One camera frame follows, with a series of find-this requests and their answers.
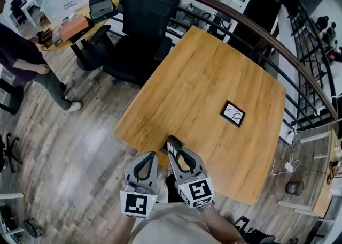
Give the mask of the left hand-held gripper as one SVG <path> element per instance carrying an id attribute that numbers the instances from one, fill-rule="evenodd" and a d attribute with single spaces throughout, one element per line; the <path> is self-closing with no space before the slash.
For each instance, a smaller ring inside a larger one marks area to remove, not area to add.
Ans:
<path id="1" fill-rule="evenodd" d="M 150 151 L 139 154 L 127 166 L 123 190 L 120 191 L 121 212 L 127 217 L 148 219 L 160 188 L 157 186 L 158 156 Z"/>

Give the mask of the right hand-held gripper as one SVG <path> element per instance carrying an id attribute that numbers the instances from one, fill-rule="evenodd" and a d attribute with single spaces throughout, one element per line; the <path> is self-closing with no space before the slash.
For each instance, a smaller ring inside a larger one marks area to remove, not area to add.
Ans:
<path id="1" fill-rule="evenodd" d="M 171 170 L 176 178 L 175 187 L 190 208 L 201 208 L 212 202 L 214 187 L 199 155 L 183 148 L 179 158 L 168 154 Z"/>

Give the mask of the person's left forearm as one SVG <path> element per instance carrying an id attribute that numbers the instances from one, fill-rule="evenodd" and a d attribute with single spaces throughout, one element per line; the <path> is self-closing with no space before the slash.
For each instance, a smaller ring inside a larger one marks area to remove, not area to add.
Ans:
<path id="1" fill-rule="evenodd" d="M 127 244 L 135 225 L 136 218 L 121 215 L 101 244 Z"/>

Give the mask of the orange box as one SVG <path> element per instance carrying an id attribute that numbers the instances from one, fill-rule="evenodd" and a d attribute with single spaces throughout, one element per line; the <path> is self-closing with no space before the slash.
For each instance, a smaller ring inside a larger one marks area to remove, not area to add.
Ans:
<path id="1" fill-rule="evenodd" d="M 60 38 L 63 42 L 74 41 L 76 37 L 89 27 L 88 18 L 80 15 L 64 24 L 59 29 Z"/>

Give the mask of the dark brown drawer organizer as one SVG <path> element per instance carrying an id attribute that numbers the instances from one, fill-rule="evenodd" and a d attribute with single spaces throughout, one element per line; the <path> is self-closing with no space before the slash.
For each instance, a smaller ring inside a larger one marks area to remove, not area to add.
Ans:
<path id="1" fill-rule="evenodd" d="M 50 28 L 46 30 L 39 31 L 36 34 L 38 38 L 38 44 L 45 46 L 47 49 L 52 46 L 53 39 L 52 39 L 52 30 Z"/>

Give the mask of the person's black trousers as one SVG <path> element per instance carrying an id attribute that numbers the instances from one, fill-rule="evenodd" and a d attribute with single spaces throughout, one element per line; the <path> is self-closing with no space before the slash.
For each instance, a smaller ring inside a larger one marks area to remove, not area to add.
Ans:
<path id="1" fill-rule="evenodd" d="M 175 187 L 175 176 L 171 173 L 166 177 L 165 186 L 168 190 L 168 203 L 185 203 L 182 197 L 178 194 Z"/>

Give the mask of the silver metal wristwatch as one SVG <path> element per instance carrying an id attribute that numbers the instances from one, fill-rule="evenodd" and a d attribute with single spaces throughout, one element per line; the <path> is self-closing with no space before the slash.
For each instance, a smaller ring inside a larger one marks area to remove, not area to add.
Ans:
<path id="1" fill-rule="evenodd" d="M 206 211 L 206 210 L 208 210 L 208 209 L 210 209 L 210 208 L 212 208 L 214 206 L 215 206 L 215 202 L 214 201 L 210 201 L 210 203 L 204 204 L 204 205 L 202 205 L 200 207 L 197 207 L 196 209 L 199 212 L 204 212 L 204 211 Z"/>

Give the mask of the person's cream knitted top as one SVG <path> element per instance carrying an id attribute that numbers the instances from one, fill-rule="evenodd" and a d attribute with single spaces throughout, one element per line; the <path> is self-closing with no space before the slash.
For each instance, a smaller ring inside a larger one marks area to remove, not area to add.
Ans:
<path id="1" fill-rule="evenodd" d="M 221 244 L 200 213 L 184 203 L 158 203 L 149 219 L 137 220 L 128 244 Z"/>

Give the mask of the wooden table with white legs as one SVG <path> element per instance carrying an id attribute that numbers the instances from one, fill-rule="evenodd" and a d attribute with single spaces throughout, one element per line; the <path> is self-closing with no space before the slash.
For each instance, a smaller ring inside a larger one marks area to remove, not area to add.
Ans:
<path id="1" fill-rule="evenodd" d="M 253 205 L 278 143 L 285 88 L 236 49 L 192 27 L 120 118 L 115 134 L 139 152 L 174 135 L 198 154 L 217 193 Z M 220 116 L 245 112 L 240 128 Z"/>

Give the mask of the black swivel chair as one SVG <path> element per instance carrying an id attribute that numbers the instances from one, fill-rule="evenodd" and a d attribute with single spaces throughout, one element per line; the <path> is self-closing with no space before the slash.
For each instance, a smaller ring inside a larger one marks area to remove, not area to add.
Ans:
<path id="1" fill-rule="evenodd" d="M 15 160 L 19 165 L 23 165 L 13 153 L 12 149 L 17 141 L 20 141 L 19 137 L 14 137 L 14 140 L 10 142 L 11 133 L 6 134 L 6 143 L 3 142 L 2 136 L 0 135 L 0 173 L 5 170 L 8 166 L 12 173 L 15 173 L 15 169 L 12 164 L 12 160 Z"/>

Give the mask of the round wooden table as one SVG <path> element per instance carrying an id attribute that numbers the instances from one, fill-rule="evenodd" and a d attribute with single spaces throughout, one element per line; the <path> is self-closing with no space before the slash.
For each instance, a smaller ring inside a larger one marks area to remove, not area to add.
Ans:
<path id="1" fill-rule="evenodd" d="M 84 5 L 83 7 L 81 7 L 80 9 L 75 11 L 75 15 L 76 16 L 85 16 L 87 19 L 90 20 L 88 29 L 85 29 L 81 32 L 79 32 L 78 34 L 76 34 L 77 40 L 67 40 L 65 42 L 61 42 L 60 44 L 58 44 L 57 46 L 55 46 L 54 44 L 50 45 L 48 48 L 46 46 L 44 46 L 43 44 L 40 44 L 40 47 L 42 50 L 44 51 L 58 51 L 61 50 L 65 47 L 71 47 L 72 50 L 74 51 L 74 53 L 76 54 L 77 58 L 79 60 L 82 59 L 82 55 L 81 55 L 81 49 L 77 46 L 78 42 L 84 42 L 86 38 L 88 38 L 90 35 L 94 34 L 95 32 L 97 32 L 103 25 L 105 25 L 109 19 L 111 19 L 114 15 L 112 16 L 105 16 L 99 20 L 96 20 L 95 23 L 91 23 L 92 19 L 90 18 L 90 7 L 89 5 Z"/>

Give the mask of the black mesh office chair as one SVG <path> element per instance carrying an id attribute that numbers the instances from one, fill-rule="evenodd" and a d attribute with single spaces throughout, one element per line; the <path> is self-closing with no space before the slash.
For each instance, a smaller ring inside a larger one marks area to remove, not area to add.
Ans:
<path id="1" fill-rule="evenodd" d="M 124 33 L 113 43 L 103 25 L 82 43 L 86 71 L 102 67 L 115 78 L 143 86 L 170 52 L 172 39 L 166 29 L 180 0 L 121 0 Z"/>

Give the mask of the black railing with wooden handrail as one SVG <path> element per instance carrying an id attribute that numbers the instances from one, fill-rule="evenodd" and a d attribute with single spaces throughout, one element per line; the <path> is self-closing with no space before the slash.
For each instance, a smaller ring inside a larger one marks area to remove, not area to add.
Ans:
<path id="1" fill-rule="evenodd" d="M 288 108 L 284 111 L 291 120 L 283 119 L 283 123 L 287 127 L 287 132 L 297 130 L 305 132 L 313 128 L 325 127 L 330 124 L 336 124 L 338 137 L 342 138 L 342 117 L 338 117 L 337 107 L 341 106 L 337 99 L 328 100 L 323 94 L 322 82 L 316 81 L 314 76 L 304 66 L 294 54 L 275 36 L 268 33 L 263 27 L 241 14 L 237 10 L 223 4 L 218 0 L 193 0 L 202 3 L 241 24 L 250 36 L 255 36 L 258 39 L 256 45 L 252 45 L 242 35 L 234 34 L 233 32 L 220 27 L 212 20 L 205 19 L 203 16 L 196 16 L 197 19 L 204 21 L 211 27 L 215 27 L 230 37 L 229 45 L 240 53 L 248 56 L 260 67 L 269 65 L 278 75 L 280 75 L 285 83 L 290 86 L 290 89 L 297 92 L 297 99 L 290 94 L 286 94 L 286 101 L 294 108 L 296 113 L 293 114 Z M 298 80 L 295 80 L 289 73 L 285 72 L 279 65 L 266 57 L 266 50 L 274 49 L 275 52 L 283 57 L 288 65 L 295 71 Z"/>

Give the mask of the black hard case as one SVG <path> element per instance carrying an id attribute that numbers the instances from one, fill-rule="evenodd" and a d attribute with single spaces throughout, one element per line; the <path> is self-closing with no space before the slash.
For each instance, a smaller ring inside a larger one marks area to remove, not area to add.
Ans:
<path id="1" fill-rule="evenodd" d="M 90 17 L 98 24 L 118 14 L 118 9 L 112 0 L 89 0 Z"/>

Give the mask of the black picture frame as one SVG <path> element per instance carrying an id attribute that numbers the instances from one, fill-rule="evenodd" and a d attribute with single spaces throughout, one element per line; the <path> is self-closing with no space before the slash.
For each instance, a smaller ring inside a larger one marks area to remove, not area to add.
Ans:
<path id="1" fill-rule="evenodd" d="M 220 116 L 240 128 L 245 117 L 245 112 L 230 101 L 226 101 Z"/>

